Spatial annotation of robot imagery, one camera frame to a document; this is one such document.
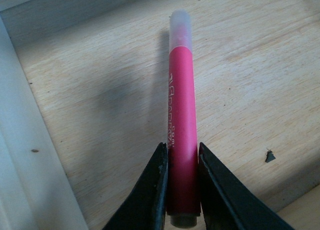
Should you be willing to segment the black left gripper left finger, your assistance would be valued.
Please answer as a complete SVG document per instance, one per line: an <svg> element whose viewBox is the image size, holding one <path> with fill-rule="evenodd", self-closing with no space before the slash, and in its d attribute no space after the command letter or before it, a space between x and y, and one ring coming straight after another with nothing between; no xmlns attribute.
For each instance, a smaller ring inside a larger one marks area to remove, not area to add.
<svg viewBox="0 0 320 230"><path fill-rule="evenodd" d="M132 191L104 230L163 230L166 219L168 150L159 143Z"/></svg>

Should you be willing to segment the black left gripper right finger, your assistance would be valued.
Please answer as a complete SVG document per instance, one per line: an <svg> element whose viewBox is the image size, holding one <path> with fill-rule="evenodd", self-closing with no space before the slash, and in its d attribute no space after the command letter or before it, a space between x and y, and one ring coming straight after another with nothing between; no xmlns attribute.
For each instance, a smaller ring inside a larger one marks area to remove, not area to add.
<svg viewBox="0 0 320 230"><path fill-rule="evenodd" d="M208 230L291 230L200 143L198 173L201 207Z"/></svg>

